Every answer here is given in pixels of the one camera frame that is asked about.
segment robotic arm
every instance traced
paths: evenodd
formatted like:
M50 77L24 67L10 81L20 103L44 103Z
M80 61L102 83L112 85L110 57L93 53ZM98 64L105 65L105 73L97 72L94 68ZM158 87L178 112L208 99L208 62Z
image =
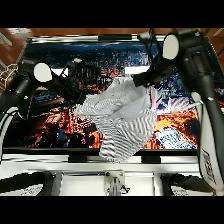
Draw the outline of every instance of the robotic arm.
M153 59L147 72L135 75L133 81L136 86L153 85L169 77L174 67L180 71L192 98L202 103L197 106L201 124L198 149L201 176L216 195L224 195L224 117L215 99L204 42L203 34L197 29L169 33L164 40L162 54ZM54 74L47 64L32 61L21 63L18 75L0 97L1 157L3 139L13 116L17 112L20 116L27 116L32 96L39 86L56 92L73 104L80 95L68 79Z

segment city night print mat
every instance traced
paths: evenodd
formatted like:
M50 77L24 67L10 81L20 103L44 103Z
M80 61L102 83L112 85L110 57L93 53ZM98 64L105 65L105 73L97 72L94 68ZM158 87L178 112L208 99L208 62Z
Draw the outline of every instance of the city night print mat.
M152 55L157 54L153 44ZM132 68L149 66L145 46L141 42L75 42L30 44L25 58L44 59L58 75L68 61L81 59L81 72L87 78L83 84L85 94L99 94L106 90L113 78L131 76ZM222 76L214 73L217 83ZM191 108L171 114L176 107L193 103L177 71L154 86L157 99L157 124L147 145L148 149L196 149L200 127L196 109ZM224 107L224 88L216 86L221 107ZM5 147L28 148L100 148L103 136L95 130L90 120L73 115L73 109L61 97L39 88L32 101L30 117L24 121L14 119L6 134Z

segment metal bracket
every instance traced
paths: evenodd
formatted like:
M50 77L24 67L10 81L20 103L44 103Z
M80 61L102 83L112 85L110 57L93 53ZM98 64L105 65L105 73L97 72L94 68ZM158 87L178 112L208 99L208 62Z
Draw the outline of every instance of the metal bracket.
M106 171L104 186L104 190L107 195L121 196L121 188L122 186L125 186L125 172L122 170Z

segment wooden floor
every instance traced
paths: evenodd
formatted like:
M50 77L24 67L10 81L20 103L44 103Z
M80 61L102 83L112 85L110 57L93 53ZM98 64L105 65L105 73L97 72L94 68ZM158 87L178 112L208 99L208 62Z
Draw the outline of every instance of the wooden floor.
M62 35L82 35L82 34L139 34L147 32L149 28L29 28L29 33L13 34L12 28L0 28L0 33L5 35L11 42L12 46L0 44L0 60L6 64L15 63L28 37L32 36L62 36ZM213 37L213 34L219 28L211 28L208 36L216 50L219 52L224 46L224 31L219 37ZM172 28L155 28L156 34L167 34ZM220 62L224 68L224 53L220 55Z

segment striped cloth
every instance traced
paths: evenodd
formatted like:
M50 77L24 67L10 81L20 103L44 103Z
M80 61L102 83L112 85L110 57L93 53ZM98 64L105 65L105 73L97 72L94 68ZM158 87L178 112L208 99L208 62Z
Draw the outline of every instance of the striped cloth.
M88 95L76 106L75 115L92 119L104 136L101 157L123 162L148 142L156 125L149 93L150 88L136 88L132 78L119 77L105 92Z

